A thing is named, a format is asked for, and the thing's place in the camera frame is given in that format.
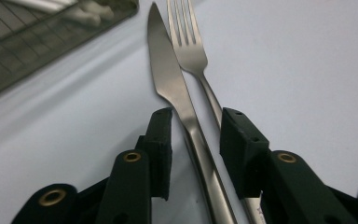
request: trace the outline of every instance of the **knife handle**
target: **knife handle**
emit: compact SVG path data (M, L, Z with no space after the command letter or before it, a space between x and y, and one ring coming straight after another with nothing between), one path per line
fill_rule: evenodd
M213 156L206 143L197 117L182 119L190 157L196 166L211 223L237 224Z

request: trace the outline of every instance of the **screw hole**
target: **screw hole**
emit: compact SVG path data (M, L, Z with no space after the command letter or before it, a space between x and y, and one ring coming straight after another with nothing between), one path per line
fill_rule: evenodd
M130 152L124 156L124 161L133 162L141 159L141 154L137 152Z
M113 218L113 224L125 224L129 221L129 215L120 213Z
M284 162L289 162L289 163L293 163L293 162L297 161L296 157L294 157L290 154L287 154L287 153L278 154L278 159L280 159L281 161L284 161Z
M56 203L62 201L65 198L66 192L63 189L53 189L49 192L46 192L42 197L39 199L39 204L42 206L52 206Z
M325 216L324 217L324 222L328 223L328 224L340 224L341 222L338 220L338 218L336 217L332 217L332 216Z

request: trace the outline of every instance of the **brass insert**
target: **brass insert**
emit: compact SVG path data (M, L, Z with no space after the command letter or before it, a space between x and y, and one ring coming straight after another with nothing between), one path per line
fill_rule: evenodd
M39 199L39 204L42 206L52 206L56 203L59 203L63 198L65 198L66 192L63 189L52 189L49 192L46 192Z
M141 159L141 154L137 152L130 152L124 155L124 161L133 162Z
M281 161L284 161L284 162L289 162L289 163L293 163L293 162L296 162L297 159L296 157L288 154L288 153L280 153L278 154L278 158L281 160Z

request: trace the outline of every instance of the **fork handle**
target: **fork handle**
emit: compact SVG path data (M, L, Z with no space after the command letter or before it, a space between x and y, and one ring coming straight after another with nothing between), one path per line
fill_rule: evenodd
M209 105L212 108L214 118L216 119L217 126L219 127L219 130L221 130L222 126L222 106L220 106L219 102L217 101L216 96L214 95L211 86L209 85L209 82L206 80L205 75L203 72L200 72L197 77L199 78L199 81L201 83L202 88L204 89L204 92L206 94L206 97L208 98Z
M196 115L181 119L190 157L198 170L204 197L213 224L237 224L212 153Z

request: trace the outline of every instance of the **stainless steel cutlery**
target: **stainless steel cutlery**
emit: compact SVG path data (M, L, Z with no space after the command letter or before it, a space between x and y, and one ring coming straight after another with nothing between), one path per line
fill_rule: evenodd
M192 3L190 0L187 0L186 6L182 0L180 9L177 1L173 0L175 13L172 13L171 1L172 0L167 0L168 20L170 25L171 41L173 48L175 49L176 57L180 66L200 81L212 108L217 126L220 129L222 124L222 107L217 101L217 98L203 73L206 65L208 64L208 60L202 45L200 31L197 26Z
M147 24L150 65L157 93L176 110L187 147L198 171L212 223L237 223L220 175L206 143L158 7L150 8Z

